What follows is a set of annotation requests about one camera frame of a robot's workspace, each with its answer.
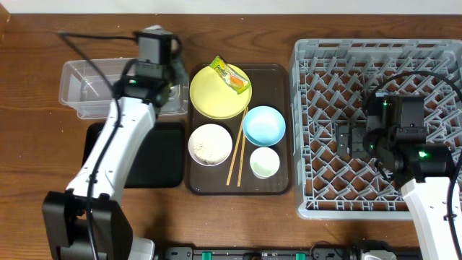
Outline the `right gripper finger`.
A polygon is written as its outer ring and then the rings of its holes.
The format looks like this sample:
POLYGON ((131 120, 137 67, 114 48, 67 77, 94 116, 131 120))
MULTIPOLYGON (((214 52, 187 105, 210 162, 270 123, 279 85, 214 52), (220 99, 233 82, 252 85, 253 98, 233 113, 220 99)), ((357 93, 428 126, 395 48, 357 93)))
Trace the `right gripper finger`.
POLYGON ((336 153, 339 157, 350 156, 350 136, 348 125, 336 125, 336 153))
POLYGON ((353 158, 364 159, 368 157, 368 153, 364 148, 365 135, 365 127, 354 127, 352 129, 350 155, 353 158))

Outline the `pale green cup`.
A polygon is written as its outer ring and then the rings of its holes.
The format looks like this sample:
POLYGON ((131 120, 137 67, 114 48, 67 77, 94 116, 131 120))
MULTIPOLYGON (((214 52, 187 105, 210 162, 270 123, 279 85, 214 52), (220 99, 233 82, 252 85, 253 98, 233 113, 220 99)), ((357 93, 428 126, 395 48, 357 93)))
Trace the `pale green cup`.
POLYGON ((279 166, 279 156, 272 148, 259 147, 250 155, 250 168, 259 179, 272 177, 279 170, 279 166))

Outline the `white bowl with rice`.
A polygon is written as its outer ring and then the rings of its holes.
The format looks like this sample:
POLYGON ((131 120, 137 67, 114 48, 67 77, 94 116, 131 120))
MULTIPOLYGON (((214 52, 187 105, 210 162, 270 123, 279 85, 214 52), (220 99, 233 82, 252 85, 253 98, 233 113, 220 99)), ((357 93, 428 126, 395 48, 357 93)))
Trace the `white bowl with rice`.
POLYGON ((198 127, 190 135, 188 151, 199 165, 216 166, 223 163, 232 151, 232 137, 218 124, 208 123, 198 127))

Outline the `green orange snack wrapper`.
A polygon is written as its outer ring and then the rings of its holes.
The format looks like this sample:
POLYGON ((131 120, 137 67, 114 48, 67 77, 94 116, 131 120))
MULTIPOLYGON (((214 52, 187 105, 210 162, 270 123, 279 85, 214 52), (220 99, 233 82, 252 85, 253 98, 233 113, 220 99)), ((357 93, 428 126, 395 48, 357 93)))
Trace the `green orange snack wrapper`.
POLYGON ((237 94, 241 94, 251 86, 248 79, 237 73, 220 56, 216 56, 209 67, 215 70, 221 80, 237 94))

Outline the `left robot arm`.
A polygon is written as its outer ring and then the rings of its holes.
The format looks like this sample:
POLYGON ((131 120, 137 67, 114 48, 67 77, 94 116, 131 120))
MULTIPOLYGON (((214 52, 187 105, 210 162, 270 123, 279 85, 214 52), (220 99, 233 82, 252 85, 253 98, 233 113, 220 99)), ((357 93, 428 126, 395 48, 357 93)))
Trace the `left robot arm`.
POLYGON ((133 234, 121 198, 170 87, 189 81, 181 58, 165 70, 163 76, 154 64, 127 62, 111 86, 109 115, 89 157, 65 191, 46 195, 42 211, 53 259, 153 259, 154 242, 133 234))

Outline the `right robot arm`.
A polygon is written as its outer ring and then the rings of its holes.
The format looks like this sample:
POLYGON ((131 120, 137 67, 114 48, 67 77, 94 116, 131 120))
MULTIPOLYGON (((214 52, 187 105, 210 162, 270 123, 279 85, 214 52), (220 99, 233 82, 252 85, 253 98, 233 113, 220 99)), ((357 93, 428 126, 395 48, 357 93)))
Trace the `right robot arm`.
POLYGON ((365 102, 366 122, 336 125, 336 153, 375 160, 390 172, 411 213, 424 259, 461 258, 461 164, 444 144, 427 141, 424 99, 381 95, 365 102))

